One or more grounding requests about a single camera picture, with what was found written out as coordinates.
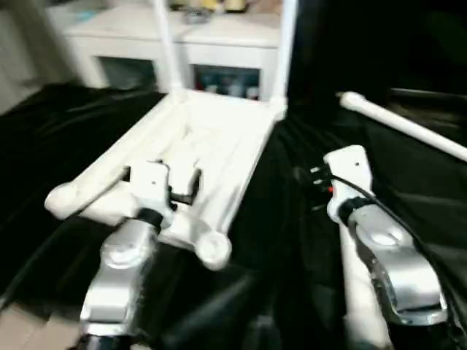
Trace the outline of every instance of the white pvc pipe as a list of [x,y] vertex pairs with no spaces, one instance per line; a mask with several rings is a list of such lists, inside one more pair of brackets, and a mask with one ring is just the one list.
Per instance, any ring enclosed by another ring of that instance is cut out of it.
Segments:
[[411,122],[396,113],[388,111],[377,104],[373,104],[358,93],[344,93],[341,97],[341,106],[351,111],[361,113],[377,122],[399,130],[414,139],[425,142],[432,147],[467,162],[467,148],[464,146],[424,128],[415,122]]
[[281,38],[277,53],[277,69],[272,88],[271,101],[284,101],[287,105],[287,86],[292,59],[293,38],[298,11],[298,0],[287,0],[283,3]]
[[347,308],[344,326],[349,349],[390,349],[387,325],[368,268],[358,257],[357,246],[348,229],[343,224],[339,227]]
[[169,92],[178,92],[183,87],[180,62],[175,52],[175,45],[170,34],[167,0],[153,0],[155,22],[161,35],[163,54],[165,56],[165,66],[169,72]]

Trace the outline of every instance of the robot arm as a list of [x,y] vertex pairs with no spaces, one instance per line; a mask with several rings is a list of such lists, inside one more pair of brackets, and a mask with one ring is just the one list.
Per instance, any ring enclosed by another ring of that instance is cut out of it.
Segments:
[[[328,215],[339,224],[350,337],[383,349],[387,324],[430,326],[447,320],[438,277],[411,234],[371,195],[371,170],[364,148],[345,147],[324,157],[333,197]],[[311,170],[320,184],[322,169]]]
[[177,203],[190,205],[199,188],[176,194],[169,186],[169,167],[142,162],[131,169],[130,187],[139,204],[104,242],[101,264],[83,303],[79,350],[130,349],[139,328],[144,296],[152,270],[156,269],[158,235],[162,221],[171,220]]

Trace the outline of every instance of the black cable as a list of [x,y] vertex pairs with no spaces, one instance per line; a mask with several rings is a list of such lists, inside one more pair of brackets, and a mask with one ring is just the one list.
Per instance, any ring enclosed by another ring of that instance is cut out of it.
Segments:
[[[383,204],[383,202],[381,202],[374,195],[365,191],[363,188],[354,184],[353,182],[343,179],[339,176],[332,175],[332,174],[331,174],[331,178],[351,187],[352,189],[356,190],[361,195],[363,195],[365,198],[369,199],[372,203],[380,207],[387,215],[389,215],[392,219],[394,219],[400,226],[402,226],[415,239],[415,241],[417,242],[418,248],[425,255],[425,258],[428,260],[428,262],[433,266],[433,269],[435,271],[441,272],[439,264],[433,257],[433,254],[431,253],[431,251],[427,248],[426,244],[423,243],[422,239],[415,233],[415,231],[406,222],[404,222],[396,213],[394,213],[391,209],[389,209],[385,204]],[[451,301],[451,300],[454,300],[454,297],[449,287],[447,286],[448,283],[445,281],[441,273],[438,275],[438,278],[441,284],[444,285],[444,288],[443,288],[444,294],[449,295],[449,297],[446,297],[446,303],[448,304],[447,312],[450,318],[450,322],[448,323],[455,325],[455,314],[453,313],[453,311],[455,311],[457,315],[461,315],[462,313],[460,312],[457,303],[455,301]],[[460,330],[462,331],[464,338],[467,338],[466,331],[465,331],[465,325],[464,325],[462,318],[458,316],[457,319],[459,320]]]
[[[83,213],[84,210],[89,208],[89,206],[95,203],[100,197],[109,192],[121,179],[123,179],[126,176],[127,173],[128,168],[125,168],[124,172],[118,178],[116,178],[116,180],[111,182],[108,186],[106,186],[101,192],[99,192],[97,195],[91,198],[88,202],[84,203],[83,205],[81,205],[81,207],[73,211],[69,215],[69,217],[81,215],[81,213]],[[62,232],[66,232],[66,230],[56,230],[39,246],[39,248],[36,249],[36,251],[29,257],[29,259],[27,259],[26,262],[21,266],[20,270],[16,273],[15,277],[13,277],[11,282],[8,284],[7,288],[5,288],[3,295],[0,297],[0,316],[2,312],[5,311],[5,309],[7,309],[8,306],[14,301],[18,288],[26,279],[27,275],[33,268],[33,265],[49,249],[52,243],[60,237]]]

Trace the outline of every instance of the white shelf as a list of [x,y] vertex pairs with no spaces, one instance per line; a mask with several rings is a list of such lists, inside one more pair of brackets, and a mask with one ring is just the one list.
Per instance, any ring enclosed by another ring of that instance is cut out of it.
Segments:
[[[221,15],[206,24],[189,26],[181,12],[169,13],[175,42],[253,47],[279,45],[280,17],[277,15]],[[159,40],[157,25],[148,6],[128,4],[109,9],[84,23],[72,26],[67,36],[98,36],[121,39]]]
[[[260,98],[271,95],[280,17],[277,15],[219,15],[206,24],[189,26],[181,12],[170,12],[171,34],[182,63],[183,79],[193,86],[190,65],[227,66],[260,70]],[[150,7],[125,4],[109,9],[66,31],[75,63],[87,86],[104,88],[106,78],[97,57],[150,59],[159,89],[168,91],[168,77],[161,67],[161,35]]]

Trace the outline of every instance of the white plastic stand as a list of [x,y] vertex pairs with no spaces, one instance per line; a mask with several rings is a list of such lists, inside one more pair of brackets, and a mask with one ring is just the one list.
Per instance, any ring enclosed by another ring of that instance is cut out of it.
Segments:
[[[348,146],[328,153],[324,161],[331,173],[351,181],[371,193],[373,176],[362,146]],[[390,349],[387,325],[379,308],[368,268],[357,254],[357,246],[346,225],[339,219],[339,207],[349,198],[363,197],[358,191],[333,180],[333,197],[328,204],[328,215],[339,224],[341,255],[344,270],[344,318],[348,340],[362,349]]]
[[351,111],[359,112],[379,123],[385,124],[421,142],[467,162],[467,148],[439,135],[427,128],[411,122],[400,115],[373,104],[362,95],[353,92],[344,93],[341,106]]
[[[184,174],[203,172],[202,187],[192,206],[180,207],[160,240],[192,249],[211,269],[228,261],[231,226],[274,123],[286,112],[285,92],[296,25],[298,0],[285,2],[277,78],[270,102],[186,90],[169,33],[166,2],[154,0],[170,77],[170,93],[100,158],[69,183],[50,192],[45,207],[67,218],[118,180],[126,166],[162,159],[171,167],[170,185],[177,191]],[[83,216],[115,225],[138,209],[128,184],[118,182],[86,208]]]

